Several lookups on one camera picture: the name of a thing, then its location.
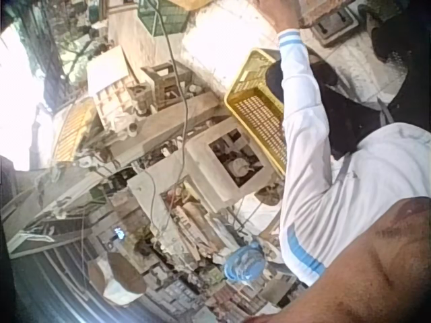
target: yellow plastic crate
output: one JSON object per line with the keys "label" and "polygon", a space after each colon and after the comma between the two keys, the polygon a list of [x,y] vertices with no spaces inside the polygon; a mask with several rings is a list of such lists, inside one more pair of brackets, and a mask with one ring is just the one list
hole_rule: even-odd
{"label": "yellow plastic crate", "polygon": [[286,144],[280,131],[284,106],[265,82],[266,71],[275,61],[274,51],[253,49],[224,101],[277,169],[285,174]]}

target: plastic basket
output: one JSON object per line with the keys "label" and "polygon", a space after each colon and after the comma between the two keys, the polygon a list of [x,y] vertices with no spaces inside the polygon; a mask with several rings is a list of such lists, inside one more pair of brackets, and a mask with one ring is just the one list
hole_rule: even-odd
{"label": "plastic basket", "polygon": [[224,101],[277,169],[285,174],[286,144],[280,131],[284,106],[265,82],[268,67],[277,60],[275,53],[253,49]]}
{"label": "plastic basket", "polygon": [[184,31],[189,19],[189,12],[186,9],[168,0],[139,0],[137,16],[153,37],[162,36],[163,31],[159,18],[151,5],[148,4],[148,1],[155,4],[160,11],[168,35]]}

